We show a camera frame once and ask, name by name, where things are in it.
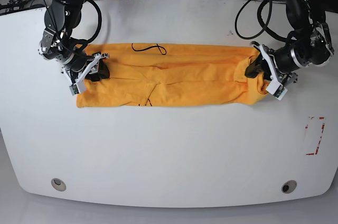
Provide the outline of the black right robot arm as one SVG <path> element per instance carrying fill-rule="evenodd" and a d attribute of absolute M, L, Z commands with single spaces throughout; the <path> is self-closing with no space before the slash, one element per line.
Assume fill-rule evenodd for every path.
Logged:
<path fill-rule="evenodd" d="M 81 10 L 85 2 L 91 4 L 98 14 L 98 25 L 89 39 L 75 39 L 72 32 L 81 21 Z M 39 53 L 46 60 L 56 60 L 63 65 L 74 86 L 79 79 L 97 82 L 110 77 L 104 60 L 108 54 L 100 51 L 86 54 L 86 47 L 95 40 L 102 26 L 102 13 L 93 0 L 52 0 L 44 15 L 45 29 Z"/>

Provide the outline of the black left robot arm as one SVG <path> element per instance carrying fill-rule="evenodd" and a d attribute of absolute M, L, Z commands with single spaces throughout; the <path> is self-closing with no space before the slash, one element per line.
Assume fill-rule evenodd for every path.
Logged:
<path fill-rule="evenodd" d="M 287 19 L 293 27 L 285 38 L 272 31 L 261 17 L 263 8 L 271 1 L 261 2 L 257 20 L 271 37 L 285 44 L 278 50 L 266 49 L 282 82 L 300 68 L 310 64 L 322 66 L 328 62 L 334 49 L 326 23 L 324 0 L 285 0 Z"/>

